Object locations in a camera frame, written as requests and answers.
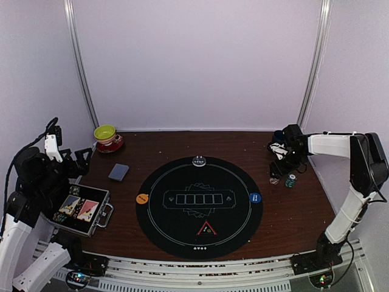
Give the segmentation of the red black triangle marker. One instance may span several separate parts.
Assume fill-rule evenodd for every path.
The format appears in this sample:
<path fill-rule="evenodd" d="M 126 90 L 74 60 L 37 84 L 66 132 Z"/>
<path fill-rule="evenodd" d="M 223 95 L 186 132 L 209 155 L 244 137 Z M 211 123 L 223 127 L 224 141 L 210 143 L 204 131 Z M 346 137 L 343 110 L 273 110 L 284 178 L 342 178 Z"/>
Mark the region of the red black triangle marker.
<path fill-rule="evenodd" d="M 204 224 L 201 226 L 200 230 L 197 233 L 197 236 L 202 236 L 202 235 L 211 235 L 211 236 L 217 235 L 216 231 L 212 228 L 212 226 L 208 221 L 204 222 Z"/>

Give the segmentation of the green poker chip stack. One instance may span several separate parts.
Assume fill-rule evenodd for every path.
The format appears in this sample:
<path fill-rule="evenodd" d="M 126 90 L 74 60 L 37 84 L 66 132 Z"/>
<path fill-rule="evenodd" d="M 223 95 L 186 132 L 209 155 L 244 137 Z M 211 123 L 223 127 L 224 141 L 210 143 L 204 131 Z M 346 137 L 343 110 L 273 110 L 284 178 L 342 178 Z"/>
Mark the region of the green poker chip stack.
<path fill-rule="evenodd" d="M 285 180 L 285 186 L 288 188 L 292 188 L 296 182 L 297 182 L 297 177 L 293 173 L 290 173 L 288 174 Z"/>

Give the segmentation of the orange round blind button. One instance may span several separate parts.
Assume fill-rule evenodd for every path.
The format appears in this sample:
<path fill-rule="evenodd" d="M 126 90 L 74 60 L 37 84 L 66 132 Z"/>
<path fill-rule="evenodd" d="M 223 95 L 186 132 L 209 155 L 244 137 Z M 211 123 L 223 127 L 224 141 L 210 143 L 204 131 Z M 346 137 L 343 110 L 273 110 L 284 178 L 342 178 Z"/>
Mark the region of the orange round blind button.
<path fill-rule="evenodd" d="M 139 205 L 144 205 L 149 202 L 149 195 L 146 193 L 140 193 L 136 196 L 136 203 Z"/>

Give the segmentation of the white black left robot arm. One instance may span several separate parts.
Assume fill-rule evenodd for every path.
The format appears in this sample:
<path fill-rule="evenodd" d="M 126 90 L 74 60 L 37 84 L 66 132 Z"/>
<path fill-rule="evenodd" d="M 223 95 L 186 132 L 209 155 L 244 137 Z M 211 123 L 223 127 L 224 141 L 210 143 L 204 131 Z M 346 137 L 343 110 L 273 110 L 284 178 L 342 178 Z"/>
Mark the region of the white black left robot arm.
<path fill-rule="evenodd" d="M 16 262 L 24 237 L 38 217 L 62 215 L 62 228 L 89 234 L 108 203 L 108 191 L 71 184 L 89 171 L 91 149 L 55 155 L 21 150 L 11 166 L 18 188 L 6 204 L 2 269 Z M 187 157 L 155 170 L 142 184 L 137 221 L 161 250 L 185 259 L 213 259 L 236 251 L 258 229 L 263 201 L 254 180 L 236 165 L 216 158 Z"/>

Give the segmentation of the clear round dealer button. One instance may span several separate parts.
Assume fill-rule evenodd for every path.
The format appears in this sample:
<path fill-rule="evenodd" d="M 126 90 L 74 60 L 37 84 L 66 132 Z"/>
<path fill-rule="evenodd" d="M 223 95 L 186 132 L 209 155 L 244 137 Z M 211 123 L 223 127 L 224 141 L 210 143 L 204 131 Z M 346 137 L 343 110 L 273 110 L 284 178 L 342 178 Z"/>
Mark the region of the clear round dealer button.
<path fill-rule="evenodd" d="M 197 155 L 195 156 L 193 159 L 192 159 L 192 164 L 195 166 L 195 167 L 203 167 L 205 166 L 207 163 L 207 160 L 205 157 L 203 157 L 202 155 Z"/>

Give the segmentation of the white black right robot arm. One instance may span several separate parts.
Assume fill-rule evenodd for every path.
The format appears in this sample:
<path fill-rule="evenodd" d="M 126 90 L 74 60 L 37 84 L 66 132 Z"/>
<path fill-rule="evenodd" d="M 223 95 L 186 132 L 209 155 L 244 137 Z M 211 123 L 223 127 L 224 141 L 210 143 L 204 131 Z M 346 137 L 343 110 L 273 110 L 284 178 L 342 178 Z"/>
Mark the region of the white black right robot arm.
<path fill-rule="evenodd" d="M 308 156 L 330 155 L 349 159 L 349 191 L 332 223 L 323 231 L 309 262 L 316 268 L 334 263 L 349 234 L 360 223 L 369 204 L 388 180 L 388 161 L 377 133 L 303 134 L 297 124 L 282 131 L 283 141 L 270 144 L 277 158 L 270 177 L 280 179 L 305 164 Z"/>

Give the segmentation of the blue round blind button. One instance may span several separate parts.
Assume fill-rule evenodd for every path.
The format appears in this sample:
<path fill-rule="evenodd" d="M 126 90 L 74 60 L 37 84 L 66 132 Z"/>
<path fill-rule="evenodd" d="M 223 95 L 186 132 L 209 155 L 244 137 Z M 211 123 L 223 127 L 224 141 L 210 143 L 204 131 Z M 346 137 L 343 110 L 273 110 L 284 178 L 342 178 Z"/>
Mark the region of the blue round blind button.
<path fill-rule="evenodd" d="M 249 195 L 249 200 L 253 204 L 258 204 L 262 202 L 262 196 L 259 193 L 254 192 Z"/>

